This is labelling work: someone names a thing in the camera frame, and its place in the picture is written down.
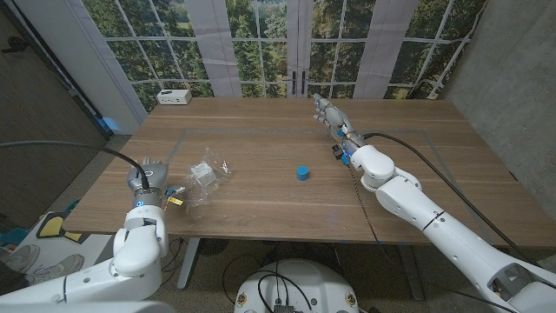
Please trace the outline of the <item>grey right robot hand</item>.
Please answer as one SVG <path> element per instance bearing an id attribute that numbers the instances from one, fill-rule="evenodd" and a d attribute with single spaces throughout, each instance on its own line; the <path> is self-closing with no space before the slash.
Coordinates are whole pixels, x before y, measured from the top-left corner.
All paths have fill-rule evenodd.
<path id="1" fill-rule="evenodd" d="M 352 156 L 366 143 L 357 134 L 348 116 L 326 98 L 315 93 L 313 95 L 316 106 L 314 119 L 322 123 L 329 131 L 332 138 L 341 146 L 341 149 Z"/>

